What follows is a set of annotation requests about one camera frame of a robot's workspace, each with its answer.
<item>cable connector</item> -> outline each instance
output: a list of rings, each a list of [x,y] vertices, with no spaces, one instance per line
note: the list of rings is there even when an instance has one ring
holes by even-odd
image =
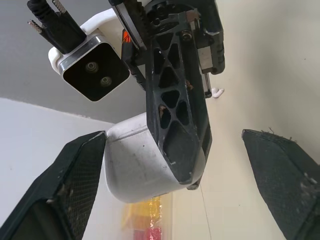
[[[46,0],[29,0],[27,6],[42,26],[33,20],[28,24],[62,54],[68,54],[83,43],[87,35],[59,0],[52,0],[52,3],[59,12],[55,12]]]

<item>red object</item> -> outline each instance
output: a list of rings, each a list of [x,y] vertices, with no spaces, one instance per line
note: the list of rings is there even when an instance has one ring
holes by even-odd
[[[122,43],[130,43],[131,42],[131,38],[129,36],[129,33],[127,31],[124,31],[123,33],[123,39],[122,39]]]
[[[161,240],[161,228],[148,228],[145,232],[145,240]]]

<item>white surface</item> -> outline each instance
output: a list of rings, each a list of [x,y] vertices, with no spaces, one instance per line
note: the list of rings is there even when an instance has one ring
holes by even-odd
[[[285,240],[259,194],[241,133],[271,128],[320,164],[320,1],[217,4],[226,68],[211,85],[225,93],[207,100],[213,143],[203,199],[200,190],[173,194],[184,208],[174,209],[174,240]]]
[[[0,226],[64,145],[112,124],[0,98]],[[117,239],[123,203],[100,184],[83,240]]]
[[[135,203],[187,187],[178,183],[162,156],[146,113],[114,125],[106,135],[105,178],[117,199]]]

